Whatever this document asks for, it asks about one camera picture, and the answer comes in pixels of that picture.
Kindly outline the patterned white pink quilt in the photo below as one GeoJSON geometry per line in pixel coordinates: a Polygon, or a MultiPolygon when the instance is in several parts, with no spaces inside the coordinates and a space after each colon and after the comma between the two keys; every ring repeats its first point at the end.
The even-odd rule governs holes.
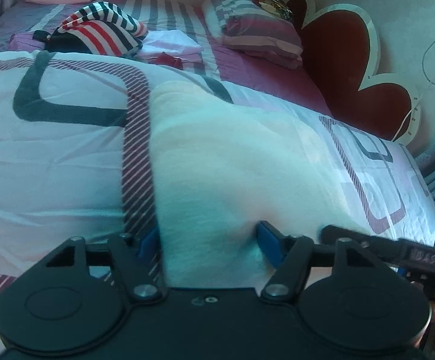
{"type": "MultiPolygon", "coordinates": [[[[73,236],[103,243],[158,227],[150,95],[193,83],[281,113],[325,143],[369,235],[432,245],[435,203],[412,155],[309,108],[230,82],[123,58],[0,52],[0,292],[73,236]]],[[[0,341],[0,352],[3,350],[0,341]]]]}

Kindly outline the colourful item on pillow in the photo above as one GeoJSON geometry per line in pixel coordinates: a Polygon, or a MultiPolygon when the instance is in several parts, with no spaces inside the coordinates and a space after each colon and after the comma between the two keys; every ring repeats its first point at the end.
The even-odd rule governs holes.
{"type": "Polygon", "coordinates": [[[284,0],[252,0],[255,5],[282,20],[294,22],[294,15],[284,0]]]}

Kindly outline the red white headboard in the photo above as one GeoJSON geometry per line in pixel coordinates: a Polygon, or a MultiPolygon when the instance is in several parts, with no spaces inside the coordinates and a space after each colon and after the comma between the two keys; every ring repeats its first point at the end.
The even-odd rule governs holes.
{"type": "Polygon", "coordinates": [[[361,7],[337,3],[316,8],[314,0],[289,0],[301,37],[303,66],[333,117],[408,146],[422,110],[415,85],[396,73],[381,73],[380,37],[361,7]]]}

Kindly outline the white folded cloth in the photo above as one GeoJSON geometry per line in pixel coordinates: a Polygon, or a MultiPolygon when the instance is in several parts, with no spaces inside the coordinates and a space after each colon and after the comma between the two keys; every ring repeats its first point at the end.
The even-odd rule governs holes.
{"type": "Polygon", "coordinates": [[[180,30],[150,31],[143,39],[139,56],[150,59],[166,54],[184,62],[202,61],[203,47],[180,30]]]}

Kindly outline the cream knit sweater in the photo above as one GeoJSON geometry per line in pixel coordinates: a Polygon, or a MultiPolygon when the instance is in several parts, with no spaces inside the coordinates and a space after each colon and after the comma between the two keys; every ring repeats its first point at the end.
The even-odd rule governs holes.
{"type": "Polygon", "coordinates": [[[166,282],[262,289],[273,267],[255,226],[315,238],[369,233],[353,216],[323,140],[281,113],[232,105],[185,81],[150,95],[150,158],[166,282]]]}

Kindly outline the striped pillow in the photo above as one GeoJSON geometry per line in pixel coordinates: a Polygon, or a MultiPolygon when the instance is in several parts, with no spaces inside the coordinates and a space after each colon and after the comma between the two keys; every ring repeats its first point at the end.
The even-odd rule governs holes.
{"type": "Polygon", "coordinates": [[[303,47],[293,23],[252,0],[205,0],[201,9],[212,37],[225,47],[290,70],[301,66],[303,47]]]}

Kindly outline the striped purple bedsheet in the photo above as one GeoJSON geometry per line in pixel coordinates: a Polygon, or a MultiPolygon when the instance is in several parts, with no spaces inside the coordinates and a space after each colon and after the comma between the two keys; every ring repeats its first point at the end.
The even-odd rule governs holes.
{"type": "MultiPolygon", "coordinates": [[[[184,69],[261,91],[297,105],[330,115],[321,92],[303,67],[290,70],[228,49],[215,40],[200,7],[170,0],[104,0],[117,4],[127,14],[146,23],[150,30],[177,29],[203,47],[199,63],[184,69]]],[[[20,0],[0,16],[0,51],[7,51],[13,34],[43,29],[49,33],[70,14],[76,4],[38,5],[20,0]]]]}

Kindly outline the striped folded garment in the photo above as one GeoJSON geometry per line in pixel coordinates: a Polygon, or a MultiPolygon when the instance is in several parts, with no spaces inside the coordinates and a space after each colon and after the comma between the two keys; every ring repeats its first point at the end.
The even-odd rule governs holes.
{"type": "Polygon", "coordinates": [[[111,2],[92,2],[64,19],[53,33],[36,30],[33,39],[49,52],[121,57],[139,51],[149,30],[111,2]]]}

